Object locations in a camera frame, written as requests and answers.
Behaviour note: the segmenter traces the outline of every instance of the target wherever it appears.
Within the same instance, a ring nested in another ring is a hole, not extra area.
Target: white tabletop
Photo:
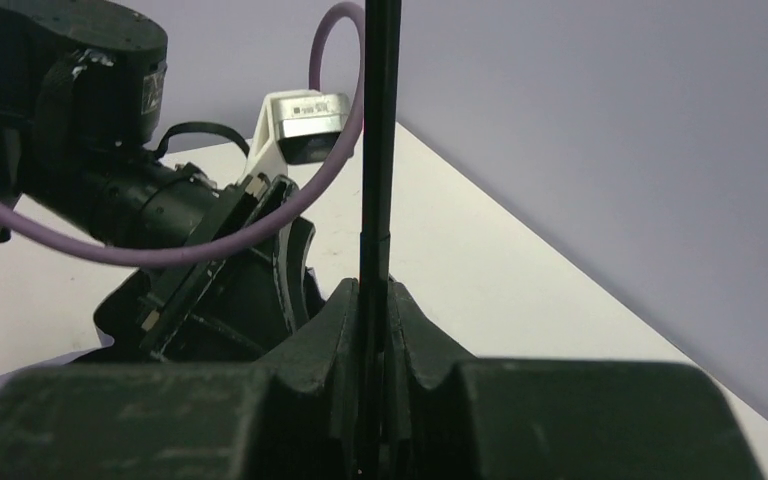
[[[308,265],[326,295],[357,276],[360,153],[305,214],[317,229]],[[238,178],[244,162],[232,145],[169,158],[193,162],[220,183]],[[315,169],[290,173],[303,184]],[[28,199],[18,209],[86,238]],[[392,274],[476,355],[692,363],[401,127],[392,235]],[[0,374],[97,346],[92,312],[128,273],[18,237],[0,245]],[[725,392],[768,478],[768,422]]]

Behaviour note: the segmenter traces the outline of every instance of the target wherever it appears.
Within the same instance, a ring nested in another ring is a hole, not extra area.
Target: gray wall
[[[123,3],[170,32],[166,125],[250,134],[332,2]],[[403,36],[402,121],[768,417],[768,0],[405,0]]]

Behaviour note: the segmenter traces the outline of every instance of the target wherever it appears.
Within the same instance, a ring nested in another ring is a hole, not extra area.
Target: purple-gray background
[[[122,3],[170,33],[161,128],[250,135],[332,2]],[[768,0],[404,3],[401,121],[768,418]]]

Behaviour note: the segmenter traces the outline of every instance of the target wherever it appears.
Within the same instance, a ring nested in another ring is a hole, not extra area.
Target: vertical black rod
[[[387,328],[390,203],[399,66],[401,0],[366,0],[366,79],[359,319],[362,342],[358,470],[378,478],[383,415],[380,354]]]

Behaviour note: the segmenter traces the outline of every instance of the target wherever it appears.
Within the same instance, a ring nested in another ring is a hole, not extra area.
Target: sticker
[[[143,77],[143,115],[160,108],[160,101],[163,100],[163,81],[165,79],[166,72],[163,70],[158,70],[151,75]]]

